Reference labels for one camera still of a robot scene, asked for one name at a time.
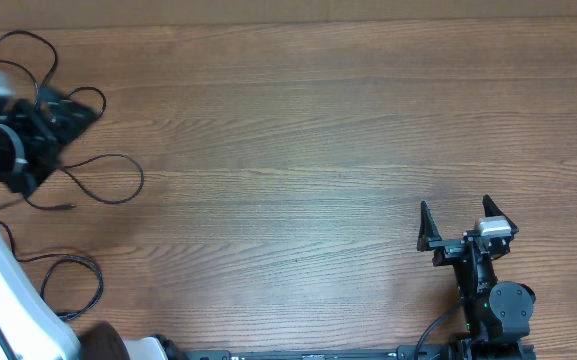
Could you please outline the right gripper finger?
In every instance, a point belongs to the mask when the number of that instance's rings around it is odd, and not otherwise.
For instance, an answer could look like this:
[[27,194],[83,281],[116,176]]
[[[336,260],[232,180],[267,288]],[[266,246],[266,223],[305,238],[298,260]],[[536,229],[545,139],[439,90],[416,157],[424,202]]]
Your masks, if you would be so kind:
[[512,235],[516,235],[519,232],[518,226],[496,205],[492,198],[485,194],[482,198],[482,205],[484,208],[484,213],[486,217],[501,216],[504,217],[508,222]]
[[420,204],[420,228],[417,239],[417,250],[420,252],[433,250],[442,240],[426,201]]

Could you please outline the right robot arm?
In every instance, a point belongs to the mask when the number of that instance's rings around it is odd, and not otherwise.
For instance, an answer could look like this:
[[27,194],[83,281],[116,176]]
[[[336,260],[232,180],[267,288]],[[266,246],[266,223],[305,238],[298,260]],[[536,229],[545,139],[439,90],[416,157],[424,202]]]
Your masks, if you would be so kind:
[[[530,333],[536,295],[527,285],[498,280],[493,262],[510,252],[519,232],[489,195],[482,198],[484,216],[459,239],[442,238],[428,204],[420,203],[417,250],[433,253],[435,267],[453,268],[459,302],[434,320],[414,347],[414,359],[534,359],[532,346],[522,344]],[[447,344],[430,346],[430,333],[462,310],[467,331]]]

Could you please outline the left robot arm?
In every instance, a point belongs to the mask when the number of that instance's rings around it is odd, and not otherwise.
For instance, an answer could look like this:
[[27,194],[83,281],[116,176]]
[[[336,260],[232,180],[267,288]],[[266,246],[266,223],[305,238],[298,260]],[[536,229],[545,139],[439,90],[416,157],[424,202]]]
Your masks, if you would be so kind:
[[[0,183],[28,199],[56,170],[62,151],[100,117],[99,112],[54,88],[38,92],[36,103],[18,99],[0,80]],[[124,340],[108,323],[81,336],[69,321],[75,312],[56,312],[35,288],[14,250],[10,230],[0,222],[0,359],[181,359],[162,336]]]

